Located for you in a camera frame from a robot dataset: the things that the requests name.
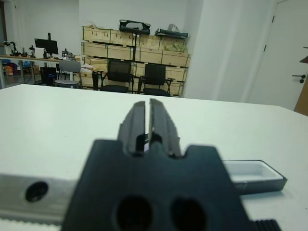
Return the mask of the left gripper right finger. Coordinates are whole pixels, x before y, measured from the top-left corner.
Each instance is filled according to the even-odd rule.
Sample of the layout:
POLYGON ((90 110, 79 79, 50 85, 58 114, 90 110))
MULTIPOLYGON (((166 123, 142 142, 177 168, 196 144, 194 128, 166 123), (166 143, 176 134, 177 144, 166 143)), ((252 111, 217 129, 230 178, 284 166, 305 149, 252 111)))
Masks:
POLYGON ((161 101, 150 99, 149 144, 160 144, 171 157, 182 156, 177 128, 161 101))

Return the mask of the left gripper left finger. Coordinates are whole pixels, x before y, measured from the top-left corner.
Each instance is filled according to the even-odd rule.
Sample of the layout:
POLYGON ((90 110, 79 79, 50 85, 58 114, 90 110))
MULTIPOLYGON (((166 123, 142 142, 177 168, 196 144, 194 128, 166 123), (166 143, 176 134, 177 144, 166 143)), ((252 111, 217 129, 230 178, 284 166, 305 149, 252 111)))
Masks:
POLYGON ((145 101, 134 103, 120 124, 118 141, 122 142, 123 150, 130 155, 141 155, 145 145, 145 101))

